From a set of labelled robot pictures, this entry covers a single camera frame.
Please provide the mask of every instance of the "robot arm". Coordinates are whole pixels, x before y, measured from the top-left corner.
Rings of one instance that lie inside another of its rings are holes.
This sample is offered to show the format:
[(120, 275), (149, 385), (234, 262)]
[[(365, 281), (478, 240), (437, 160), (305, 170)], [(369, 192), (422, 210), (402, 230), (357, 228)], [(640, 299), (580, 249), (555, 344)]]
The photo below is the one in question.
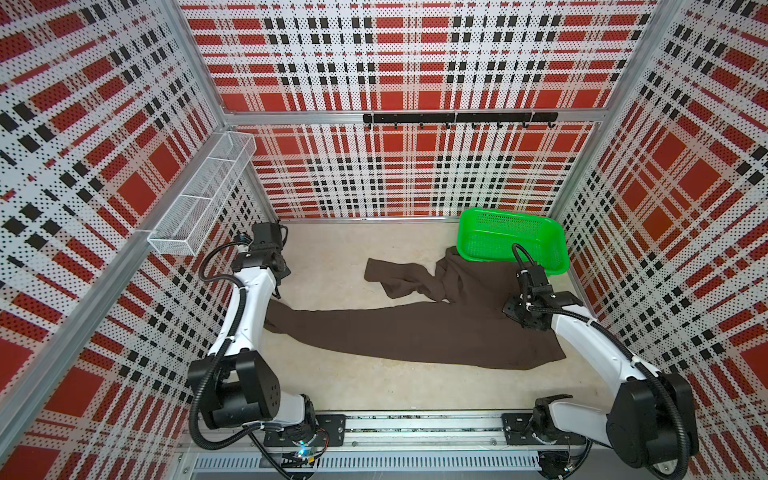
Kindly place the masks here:
[(270, 297), (280, 280), (290, 274), (282, 255), (280, 227), (256, 223), (253, 240), (240, 244), (248, 247), (232, 262), (233, 276), (204, 276), (207, 261), (219, 248), (200, 267), (203, 281), (226, 279), (235, 286), (218, 337), (208, 355), (193, 361), (187, 373), (195, 392), (190, 433), (206, 449), (223, 448), (229, 441), (206, 441), (197, 427), (199, 412), (209, 429), (243, 427), (245, 433), (230, 438), (266, 429), (285, 432), (296, 444), (308, 442), (318, 429), (311, 401), (283, 392), (257, 349)]
[[(515, 248), (525, 251), (519, 245)], [(553, 329), (578, 350), (614, 395), (610, 410), (582, 405), (568, 395), (538, 399), (532, 422), (537, 437), (574, 432), (612, 447), (634, 468), (677, 459), (683, 464), (669, 478), (682, 478), (687, 457), (698, 452), (688, 382), (678, 374), (662, 373), (630, 352), (572, 293), (555, 293), (544, 268), (528, 259), (518, 259), (521, 294), (507, 301), (505, 314), (525, 328)]]

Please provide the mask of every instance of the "plaid wall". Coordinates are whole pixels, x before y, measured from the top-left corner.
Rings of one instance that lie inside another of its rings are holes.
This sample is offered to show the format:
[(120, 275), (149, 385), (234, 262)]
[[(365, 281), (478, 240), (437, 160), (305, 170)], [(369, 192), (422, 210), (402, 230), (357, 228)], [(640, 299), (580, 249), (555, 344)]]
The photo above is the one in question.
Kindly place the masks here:
[[(5, 396), (213, 125), (156, 2), (0, 2), (0, 62)], [(216, 241), (248, 223), (246, 200), (232, 200)], [(163, 475), (186, 365), (213, 339), (225, 297), (190, 279), (192, 261), (142, 265), (0, 459), (0, 478)]]
[[(229, 299), (229, 285), (203, 284), (197, 268), (257, 218), (262, 213), (240, 181), (196, 257), (151, 254), (144, 261), (0, 478), (148, 480), (168, 473), (192, 400), (187, 368), (207, 354)], [(234, 252), (211, 268), (228, 270)]]
[(212, 130), (153, 2), (0, 2), (0, 396)]
[(589, 123), (245, 126), (278, 216), (458, 215), (468, 207), (545, 215)]
[(657, 4), (179, 3), (229, 111), (602, 107)]
[(561, 217), (587, 295), (694, 388), (700, 478), (768, 465), (768, 5), (688, 1)]

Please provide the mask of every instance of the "brown pants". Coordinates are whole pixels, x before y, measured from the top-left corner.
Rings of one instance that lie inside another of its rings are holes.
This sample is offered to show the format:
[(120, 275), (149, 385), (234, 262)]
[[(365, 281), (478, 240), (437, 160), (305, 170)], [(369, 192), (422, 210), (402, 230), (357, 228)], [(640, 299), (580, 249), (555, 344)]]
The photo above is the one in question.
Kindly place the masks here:
[(518, 293), (513, 263), (468, 262), (452, 247), (434, 276), (415, 263), (369, 259), (365, 279), (390, 298), (418, 291), (435, 302), (309, 311), (270, 301), (264, 327), (322, 349), (411, 362), (526, 370), (565, 358), (552, 331), (523, 329), (502, 313)]

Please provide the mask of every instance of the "green plastic basket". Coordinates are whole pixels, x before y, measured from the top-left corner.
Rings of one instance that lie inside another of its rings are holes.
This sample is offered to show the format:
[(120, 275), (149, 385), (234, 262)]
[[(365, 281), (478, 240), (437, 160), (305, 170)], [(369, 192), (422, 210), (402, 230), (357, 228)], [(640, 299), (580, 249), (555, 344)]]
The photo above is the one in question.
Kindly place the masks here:
[(485, 208), (462, 213), (456, 248), (465, 260), (515, 261), (513, 243), (520, 243), (548, 275), (565, 273), (571, 265), (563, 227), (551, 218)]

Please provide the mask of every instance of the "perforated wall panel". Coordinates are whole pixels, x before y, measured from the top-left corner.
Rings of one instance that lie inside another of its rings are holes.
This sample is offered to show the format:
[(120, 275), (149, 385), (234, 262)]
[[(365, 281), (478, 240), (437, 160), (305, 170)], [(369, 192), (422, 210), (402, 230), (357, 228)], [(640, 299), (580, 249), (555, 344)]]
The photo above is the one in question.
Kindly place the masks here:
[(700, 478), (768, 465), (768, 6), (687, 2), (561, 218), (587, 295), (694, 388)]
[(0, 3), (0, 396), (212, 130), (155, 2)]
[(656, 1), (181, 0), (229, 111), (605, 106)]
[(278, 216), (546, 214), (592, 125), (241, 127)]
[[(197, 268), (216, 245), (262, 219), (239, 182), (197, 257), (151, 254), (98, 327), (0, 478), (163, 478), (192, 392), (191, 360), (219, 333), (230, 287)], [(219, 255), (229, 270), (234, 249)]]

